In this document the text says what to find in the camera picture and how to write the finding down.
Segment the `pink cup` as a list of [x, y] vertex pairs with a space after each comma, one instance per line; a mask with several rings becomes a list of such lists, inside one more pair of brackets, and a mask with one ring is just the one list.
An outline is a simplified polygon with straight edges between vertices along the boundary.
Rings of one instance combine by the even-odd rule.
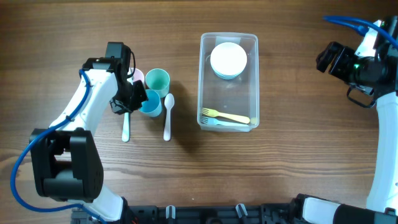
[[138, 68], [135, 69], [133, 76], [128, 78], [127, 80], [131, 84], [133, 84], [134, 82], [141, 81], [144, 86], [146, 85], [145, 84], [145, 76]]

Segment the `blue cup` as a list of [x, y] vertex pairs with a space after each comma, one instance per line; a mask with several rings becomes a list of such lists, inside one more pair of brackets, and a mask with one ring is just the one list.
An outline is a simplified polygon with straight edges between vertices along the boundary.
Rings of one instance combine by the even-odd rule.
[[139, 109], [141, 113], [149, 117], [157, 117], [162, 112], [162, 103], [159, 94], [154, 90], [146, 90], [147, 101], [142, 103]]

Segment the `light blue fork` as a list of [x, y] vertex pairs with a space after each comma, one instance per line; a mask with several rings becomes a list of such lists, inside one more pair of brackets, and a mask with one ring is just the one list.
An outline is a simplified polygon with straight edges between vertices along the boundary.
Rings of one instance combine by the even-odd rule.
[[210, 118], [210, 117], [206, 117], [206, 116], [200, 117], [200, 122], [203, 124], [208, 124], [208, 125], [239, 126], [239, 127], [247, 127], [248, 126], [247, 124], [220, 121], [216, 118]]

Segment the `yellow fork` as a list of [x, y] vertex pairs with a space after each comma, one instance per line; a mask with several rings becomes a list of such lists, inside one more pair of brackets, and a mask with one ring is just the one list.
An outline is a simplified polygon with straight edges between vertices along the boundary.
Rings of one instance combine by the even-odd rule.
[[216, 118], [216, 117], [222, 117], [222, 118], [227, 118], [231, 119], [233, 121], [237, 121], [240, 123], [248, 124], [251, 122], [250, 118], [247, 116], [241, 116], [241, 115], [236, 115], [236, 114], [228, 114], [228, 113], [222, 113], [214, 109], [209, 109], [209, 108], [201, 108], [200, 112], [206, 116]]

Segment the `green bowl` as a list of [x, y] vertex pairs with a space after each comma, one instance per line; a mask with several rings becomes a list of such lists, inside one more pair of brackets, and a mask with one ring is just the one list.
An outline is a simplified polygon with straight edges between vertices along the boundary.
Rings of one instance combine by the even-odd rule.
[[218, 77], [220, 77], [220, 78], [222, 78], [224, 80], [231, 80], [231, 79], [234, 79], [234, 78], [236, 78], [236, 77], [238, 77], [240, 75], [240, 73], [234, 74], [234, 75], [225, 75], [225, 74], [222, 74], [222, 73], [219, 73], [219, 72], [215, 72], [215, 74]]

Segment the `white pink bowl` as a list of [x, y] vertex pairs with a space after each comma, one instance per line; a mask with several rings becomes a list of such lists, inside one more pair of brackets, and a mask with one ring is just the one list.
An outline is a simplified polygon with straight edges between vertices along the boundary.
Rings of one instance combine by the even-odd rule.
[[210, 54], [210, 65], [214, 72], [225, 75], [242, 73], [248, 63], [245, 50], [233, 42], [217, 45]]

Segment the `light blue bowl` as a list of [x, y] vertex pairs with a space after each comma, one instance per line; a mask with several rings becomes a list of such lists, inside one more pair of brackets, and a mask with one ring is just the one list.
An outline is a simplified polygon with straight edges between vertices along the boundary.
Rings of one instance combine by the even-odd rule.
[[219, 77], [219, 78], [221, 78], [221, 79], [223, 79], [223, 80], [232, 80], [232, 79], [235, 79], [235, 78], [238, 78], [240, 75], [233, 75], [233, 76], [226, 76], [226, 75], [218, 75], [218, 74], [216, 74], [217, 75], [217, 77]]

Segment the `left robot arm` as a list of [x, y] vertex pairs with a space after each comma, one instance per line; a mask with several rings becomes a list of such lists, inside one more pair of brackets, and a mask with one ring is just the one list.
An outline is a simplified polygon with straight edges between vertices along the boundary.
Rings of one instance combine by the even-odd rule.
[[148, 97], [136, 71], [132, 50], [108, 42], [104, 57], [89, 58], [81, 82], [63, 113], [47, 129], [35, 129], [29, 144], [35, 188], [41, 197], [77, 203], [101, 223], [138, 223], [124, 197], [104, 186], [104, 170], [93, 139], [107, 106], [132, 113]]

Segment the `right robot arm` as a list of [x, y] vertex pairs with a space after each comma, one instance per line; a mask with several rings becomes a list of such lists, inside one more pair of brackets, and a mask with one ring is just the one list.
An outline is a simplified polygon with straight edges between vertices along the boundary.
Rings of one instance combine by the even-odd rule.
[[356, 50], [330, 42], [317, 59], [317, 70], [344, 81], [348, 90], [372, 98], [379, 137], [376, 168], [366, 207], [358, 208], [299, 194], [289, 209], [291, 222], [397, 223], [397, 16], [376, 22], [357, 17], [324, 16], [363, 36]]

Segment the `clear plastic container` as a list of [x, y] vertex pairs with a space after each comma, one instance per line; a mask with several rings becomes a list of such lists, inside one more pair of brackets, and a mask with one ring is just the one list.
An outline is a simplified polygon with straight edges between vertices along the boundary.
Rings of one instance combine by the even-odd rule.
[[[248, 56], [246, 68], [238, 78], [232, 80], [223, 80], [217, 77], [210, 65], [212, 50], [224, 42], [240, 45]], [[249, 132], [259, 126], [259, 43], [257, 36], [236, 32], [208, 32], [201, 36], [197, 107], [197, 123], [202, 130]], [[203, 124], [200, 122], [200, 117], [206, 115], [200, 112], [201, 108], [247, 116], [251, 122], [247, 124], [247, 127]], [[216, 119], [240, 123], [222, 117], [216, 117]]]

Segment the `green cup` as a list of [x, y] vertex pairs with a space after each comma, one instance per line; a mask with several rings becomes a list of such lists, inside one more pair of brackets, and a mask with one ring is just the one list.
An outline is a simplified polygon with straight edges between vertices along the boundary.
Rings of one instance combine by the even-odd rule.
[[161, 68], [154, 68], [147, 72], [146, 85], [149, 89], [154, 90], [161, 98], [164, 98], [170, 89], [169, 73]]

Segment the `mint green fork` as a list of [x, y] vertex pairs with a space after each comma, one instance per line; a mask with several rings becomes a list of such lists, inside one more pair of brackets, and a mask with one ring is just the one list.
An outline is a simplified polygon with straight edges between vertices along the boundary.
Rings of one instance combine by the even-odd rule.
[[123, 130], [122, 130], [122, 141], [128, 142], [130, 140], [130, 114], [124, 114]]

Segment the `white spoon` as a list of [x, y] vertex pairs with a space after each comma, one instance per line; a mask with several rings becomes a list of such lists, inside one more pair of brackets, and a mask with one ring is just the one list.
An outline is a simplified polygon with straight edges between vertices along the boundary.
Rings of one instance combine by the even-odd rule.
[[164, 126], [164, 141], [171, 139], [171, 110], [174, 107], [175, 99], [173, 94], [169, 93], [166, 95], [164, 105], [166, 109], [165, 126]]

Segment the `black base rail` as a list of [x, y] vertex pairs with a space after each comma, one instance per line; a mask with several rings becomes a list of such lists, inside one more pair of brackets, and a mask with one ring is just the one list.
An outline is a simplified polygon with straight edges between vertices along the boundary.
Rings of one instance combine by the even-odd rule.
[[117, 223], [128, 224], [288, 224], [301, 223], [287, 203], [225, 207], [131, 206]]

